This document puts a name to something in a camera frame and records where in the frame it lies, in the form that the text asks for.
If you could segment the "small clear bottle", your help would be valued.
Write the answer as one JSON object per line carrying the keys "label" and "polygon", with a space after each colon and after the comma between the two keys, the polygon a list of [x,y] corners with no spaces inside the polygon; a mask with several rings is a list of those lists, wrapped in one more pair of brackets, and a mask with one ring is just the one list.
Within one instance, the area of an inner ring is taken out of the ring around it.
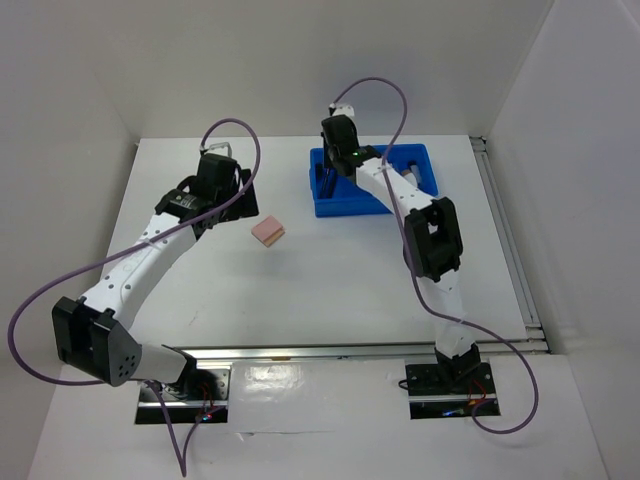
{"label": "small clear bottle", "polygon": [[409,170],[415,179],[415,183],[418,187],[422,185],[422,175],[419,169],[418,164],[415,161],[411,161],[409,164]]}

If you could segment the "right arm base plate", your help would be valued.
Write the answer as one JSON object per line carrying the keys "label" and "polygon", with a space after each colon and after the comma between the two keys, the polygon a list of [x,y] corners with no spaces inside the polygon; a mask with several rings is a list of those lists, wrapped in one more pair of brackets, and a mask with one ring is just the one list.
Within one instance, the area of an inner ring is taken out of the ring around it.
{"label": "right arm base plate", "polygon": [[397,385],[408,394],[412,420],[471,417],[475,407],[478,417],[501,415],[487,362],[455,384],[445,382],[436,364],[408,364]]}

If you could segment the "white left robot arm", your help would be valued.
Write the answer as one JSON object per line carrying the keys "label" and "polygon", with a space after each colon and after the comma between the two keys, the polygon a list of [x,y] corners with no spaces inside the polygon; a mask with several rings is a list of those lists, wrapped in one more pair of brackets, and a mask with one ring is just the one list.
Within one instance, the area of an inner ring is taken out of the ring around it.
{"label": "white left robot arm", "polygon": [[136,252],[78,299],[63,297],[54,305],[59,359],[113,387],[149,380],[176,399],[193,394],[204,377],[195,358],[168,345],[140,343],[130,329],[160,280],[206,231],[258,215],[251,177],[230,157],[203,154],[196,173],[156,205]]}

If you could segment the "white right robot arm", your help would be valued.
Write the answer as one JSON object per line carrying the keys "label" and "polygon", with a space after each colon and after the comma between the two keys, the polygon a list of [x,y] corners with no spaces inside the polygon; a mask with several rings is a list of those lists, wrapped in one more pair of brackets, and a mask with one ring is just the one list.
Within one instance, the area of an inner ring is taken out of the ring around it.
{"label": "white right robot arm", "polygon": [[436,379],[444,390],[460,391],[481,360],[471,329],[462,324],[466,313],[458,272],[463,243],[454,203],[421,191],[377,149],[360,144],[350,106],[332,105],[321,126],[327,166],[399,221],[403,258],[435,318]]}

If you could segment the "black fan makeup brush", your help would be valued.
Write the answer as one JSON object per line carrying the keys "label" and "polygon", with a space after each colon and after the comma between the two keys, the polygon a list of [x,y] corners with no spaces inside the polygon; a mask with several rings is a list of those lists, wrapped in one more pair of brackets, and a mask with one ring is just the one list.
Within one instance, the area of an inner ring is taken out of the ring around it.
{"label": "black fan makeup brush", "polygon": [[331,180],[329,182],[328,198],[333,198],[334,197],[335,188],[336,188],[336,184],[337,184],[338,178],[339,178],[338,173],[334,172],[333,176],[331,177]]}

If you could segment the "slim black makeup brush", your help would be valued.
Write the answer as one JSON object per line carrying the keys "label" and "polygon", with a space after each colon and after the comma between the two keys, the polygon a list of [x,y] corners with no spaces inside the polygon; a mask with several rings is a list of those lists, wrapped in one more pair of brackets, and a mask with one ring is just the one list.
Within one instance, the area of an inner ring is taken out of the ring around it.
{"label": "slim black makeup brush", "polygon": [[323,180],[322,180],[322,184],[321,184],[321,189],[320,189],[320,197],[321,199],[324,199],[327,197],[327,189],[328,189],[328,185],[330,183],[330,177],[331,177],[331,169],[329,168],[325,168],[324,169],[324,175],[323,175]]}

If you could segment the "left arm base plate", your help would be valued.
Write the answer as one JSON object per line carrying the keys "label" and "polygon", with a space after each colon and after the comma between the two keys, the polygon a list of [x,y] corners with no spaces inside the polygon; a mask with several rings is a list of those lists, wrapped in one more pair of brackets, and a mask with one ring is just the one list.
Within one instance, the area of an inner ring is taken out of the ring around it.
{"label": "left arm base plate", "polygon": [[[224,424],[228,421],[228,396],[231,384],[231,364],[204,362],[199,368],[208,375],[189,390],[179,391],[157,383],[169,418],[178,425],[192,425],[200,419],[204,424]],[[134,423],[136,425],[160,425],[165,423],[160,401],[145,384],[140,386]]]}

